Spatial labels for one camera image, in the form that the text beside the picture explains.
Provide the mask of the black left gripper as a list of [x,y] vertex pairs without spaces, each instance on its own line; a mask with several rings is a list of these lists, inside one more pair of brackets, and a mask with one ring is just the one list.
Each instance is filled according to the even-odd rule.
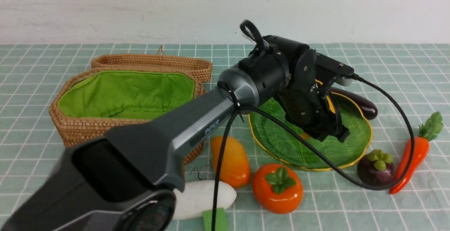
[[294,87],[286,88],[274,99],[285,112],[286,121],[310,138],[322,142],[329,135],[343,143],[350,135],[350,130],[343,125],[335,99],[318,80],[306,92]]

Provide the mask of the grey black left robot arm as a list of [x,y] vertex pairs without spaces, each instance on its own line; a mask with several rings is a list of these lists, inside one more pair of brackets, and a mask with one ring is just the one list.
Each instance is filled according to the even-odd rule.
[[325,94],[350,85],[354,69],[282,37],[257,38],[247,58],[220,74],[215,89],[141,124],[114,127],[65,150],[47,181],[2,231],[163,231],[183,191],[183,160],[225,119],[274,97],[288,120],[313,138],[348,135],[326,129]]

